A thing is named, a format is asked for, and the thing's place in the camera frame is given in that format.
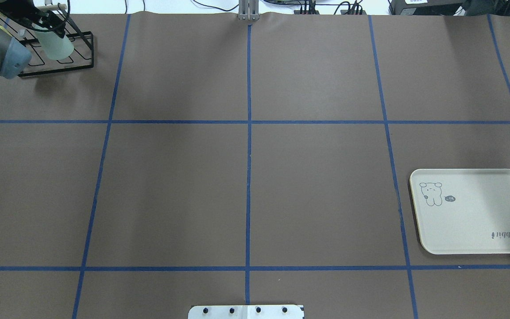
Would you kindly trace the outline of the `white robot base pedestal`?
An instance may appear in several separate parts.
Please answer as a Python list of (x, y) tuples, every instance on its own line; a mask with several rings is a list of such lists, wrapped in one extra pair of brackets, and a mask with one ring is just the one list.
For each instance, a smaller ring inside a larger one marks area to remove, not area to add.
[(304, 319), (303, 305), (198, 305), (188, 312), (189, 319)]

